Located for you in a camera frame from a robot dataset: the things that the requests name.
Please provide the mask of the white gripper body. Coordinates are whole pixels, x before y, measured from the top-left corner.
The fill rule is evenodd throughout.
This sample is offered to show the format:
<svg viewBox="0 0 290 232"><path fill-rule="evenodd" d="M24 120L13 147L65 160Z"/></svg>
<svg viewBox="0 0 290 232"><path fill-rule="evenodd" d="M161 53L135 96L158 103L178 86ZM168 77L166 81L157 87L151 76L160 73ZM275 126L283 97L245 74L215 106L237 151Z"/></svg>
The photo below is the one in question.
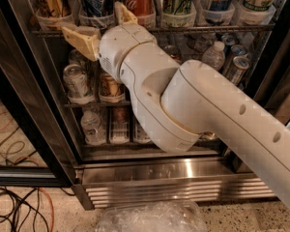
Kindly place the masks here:
<svg viewBox="0 0 290 232"><path fill-rule="evenodd" d="M145 27L138 24L115 26L101 37L101 67L118 83L121 83L121 65L129 52L140 44L156 42L156 38Z"/></svg>

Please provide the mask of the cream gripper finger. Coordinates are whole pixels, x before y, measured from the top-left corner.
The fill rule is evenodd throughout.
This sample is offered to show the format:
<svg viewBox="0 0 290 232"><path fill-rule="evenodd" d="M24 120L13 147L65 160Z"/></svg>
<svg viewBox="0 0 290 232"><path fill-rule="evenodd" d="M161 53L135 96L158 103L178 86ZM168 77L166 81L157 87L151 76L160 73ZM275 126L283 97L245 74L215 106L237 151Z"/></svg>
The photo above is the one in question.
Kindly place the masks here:
<svg viewBox="0 0 290 232"><path fill-rule="evenodd" d="M76 26L75 24L63 22L60 24L65 40L77 49L90 61L99 60L99 48L101 42L101 31L89 26Z"/></svg>
<svg viewBox="0 0 290 232"><path fill-rule="evenodd" d="M122 2L116 1L114 8L119 25L138 23L137 17Z"/></svg>

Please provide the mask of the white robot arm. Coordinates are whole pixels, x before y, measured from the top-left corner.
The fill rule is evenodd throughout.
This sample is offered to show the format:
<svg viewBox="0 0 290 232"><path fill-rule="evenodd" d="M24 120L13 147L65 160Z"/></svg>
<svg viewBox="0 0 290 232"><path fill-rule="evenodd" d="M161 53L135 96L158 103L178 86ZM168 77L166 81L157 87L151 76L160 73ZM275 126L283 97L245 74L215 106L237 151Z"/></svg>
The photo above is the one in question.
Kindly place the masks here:
<svg viewBox="0 0 290 232"><path fill-rule="evenodd" d="M119 25L101 33L64 22L65 40L130 91L152 141L179 154L215 133L290 209L290 130L223 75L197 61L178 64L122 3Z"/></svg>

